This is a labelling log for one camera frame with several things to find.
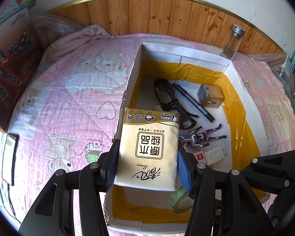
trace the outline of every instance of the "red label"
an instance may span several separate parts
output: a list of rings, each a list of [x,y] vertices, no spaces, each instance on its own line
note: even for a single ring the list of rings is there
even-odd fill
[[[203,159],[203,155],[202,154],[197,154],[197,160],[202,160]]]

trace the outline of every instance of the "green tape roll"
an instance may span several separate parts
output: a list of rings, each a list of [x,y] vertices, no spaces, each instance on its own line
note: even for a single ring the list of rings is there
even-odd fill
[[[188,195],[188,191],[182,186],[173,193],[169,199],[169,205],[175,213],[181,213],[192,208],[194,200]]]

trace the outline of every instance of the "smartphone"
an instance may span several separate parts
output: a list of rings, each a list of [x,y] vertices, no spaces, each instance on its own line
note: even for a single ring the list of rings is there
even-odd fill
[[[2,179],[14,185],[15,152],[18,145],[18,135],[8,133],[2,159]]]

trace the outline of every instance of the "glass water bottle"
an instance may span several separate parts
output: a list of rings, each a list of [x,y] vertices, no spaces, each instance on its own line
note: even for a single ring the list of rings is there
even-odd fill
[[[233,24],[230,27],[230,36],[221,53],[221,56],[232,60],[236,51],[238,50],[238,47],[242,41],[242,37],[244,36],[244,34],[245,30],[242,27]]]

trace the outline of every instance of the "blue gripper pad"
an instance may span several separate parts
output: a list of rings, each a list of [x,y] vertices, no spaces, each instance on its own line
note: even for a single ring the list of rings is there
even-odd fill
[[[182,182],[183,187],[190,193],[192,189],[191,180],[190,180],[190,172],[187,168],[183,155],[180,150],[178,150],[178,173],[180,177],[180,181]]]
[[[110,187],[112,187],[115,181],[119,156],[119,145],[120,140],[115,140],[101,167],[101,174],[105,178],[105,188],[107,191]]]

